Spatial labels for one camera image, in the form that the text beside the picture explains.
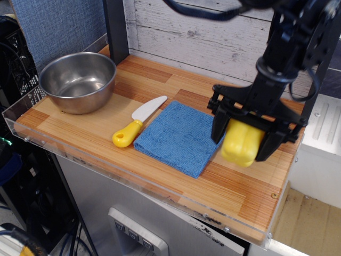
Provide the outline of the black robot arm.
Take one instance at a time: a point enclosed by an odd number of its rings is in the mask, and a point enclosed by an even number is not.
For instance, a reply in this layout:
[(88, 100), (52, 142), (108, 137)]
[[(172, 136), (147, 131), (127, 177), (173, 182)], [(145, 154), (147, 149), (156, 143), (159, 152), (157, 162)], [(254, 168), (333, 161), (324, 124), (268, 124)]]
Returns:
[(267, 48), (257, 60), (257, 75), (247, 87), (213, 86), (208, 108), (214, 114), (212, 139), (222, 156), (248, 167), (272, 155), (281, 144), (295, 142), (308, 123), (281, 101), (300, 71), (312, 88), (300, 101), (319, 93), (322, 76), (313, 70), (331, 59), (340, 33), (340, 1), (283, 1), (273, 6)]

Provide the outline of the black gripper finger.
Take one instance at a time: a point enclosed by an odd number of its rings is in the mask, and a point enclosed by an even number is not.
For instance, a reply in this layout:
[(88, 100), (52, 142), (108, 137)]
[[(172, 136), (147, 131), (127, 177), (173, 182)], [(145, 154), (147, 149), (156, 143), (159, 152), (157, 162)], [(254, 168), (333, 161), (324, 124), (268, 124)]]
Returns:
[(225, 134), (226, 127), (230, 121), (231, 115), (227, 108), (224, 106), (219, 106), (217, 109), (213, 110), (214, 114), (211, 138), (218, 144)]
[(255, 158), (256, 161), (263, 162), (267, 160), (280, 147), (285, 137), (285, 130), (274, 129), (266, 132)]

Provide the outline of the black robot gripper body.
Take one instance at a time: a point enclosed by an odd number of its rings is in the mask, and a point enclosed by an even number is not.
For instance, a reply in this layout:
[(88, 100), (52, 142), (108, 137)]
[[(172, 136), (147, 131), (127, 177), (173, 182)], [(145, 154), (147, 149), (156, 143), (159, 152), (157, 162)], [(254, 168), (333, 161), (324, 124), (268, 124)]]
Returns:
[(212, 111), (219, 106), (228, 109), (231, 118), (265, 132), (274, 129), (286, 131), (283, 143), (296, 142), (300, 130), (307, 125), (305, 117), (300, 116), (280, 100), (285, 86), (291, 80), (273, 80), (257, 74), (248, 87), (234, 87), (215, 84), (213, 96), (207, 108)]

